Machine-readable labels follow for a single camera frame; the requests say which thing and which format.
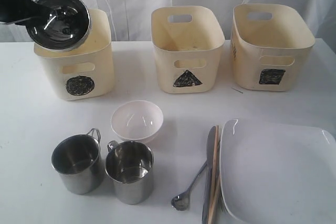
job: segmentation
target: knife blade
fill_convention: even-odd
[[[207,224],[210,205],[210,190],[211,190],[211,175],[213,168],[214,147],[215,147],[216,127],[213,126],[209,131],[208,140],[206,143],[206,184],[204,192],[204,203],[202,211],[202,224]]]

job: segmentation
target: stainless steel mug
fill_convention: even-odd
[[[70,192],[86,194],[103,181],[104,166],[99,142],[99,130],[91,129],[86,135],[75,135],[63,140],[54,149],[52,166]]]
[[[146,145],[136,141],[108,144],[105,170],[113,180],[117,198],[134,205],[147,199],[154,188],[154,156]]]

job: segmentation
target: basket handle hole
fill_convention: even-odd
[[[295,59],[291,56],[262,56],[259,61],[264,66],[290,66]]]
[[[247,14],[249,20],[270,20],[272,17],[272,13],[268,12],[250,12]]]
[[[168,17],[169,23],[189,23],[193,20],[190,14],[170,15]]]
[[[174,62],[176,68],[204,68],[206,66],[205,59],[192,59],[192,60],[177,60]]]
[[[90,62],[78,63],[69,66],[62,67],[62,73],[83,73],[93,71],[95,69],[95,64]]]

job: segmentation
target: cream plastic bin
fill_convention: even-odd
[[[212,88],[225,38],[210,9],[174,6],[155,10],[152,41],[163,91],[196,93]]]
[[[293,8],[238,5],[231,35],[235,81],[246,89],[289,90],[314,43],[313,34]]]
[[[107,15],[89,10],[92,30],[86,41],[68,52],[52,52],[34,45],[56,94],[64,100],[96,97],[114,86],[111,33]]]

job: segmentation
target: white table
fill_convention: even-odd
[[[336,55],[318,39],[297,85],[288,92],[244,90],[232,81],[229,41],[217,81],[206,93],[173,95],[159,89],[151,42],[114,42],[116,85],[101,97],[67,102],[55,96],[32,43],[0,44],[0,223],[201,223],[205,176],[195,186],[189,211],[170,200],[184,191],[204,163],[208,132],[232,118],[317,126],[336,135]],[[130,100],[149,100],[164,113],[155,156],[155,190],[128,206],[105,179],[95,191],[66,191],[50,157],[63,139],[101,131],[102,157],[117,137],[110,117]],[[217,223],[236,223],[221,214]]]

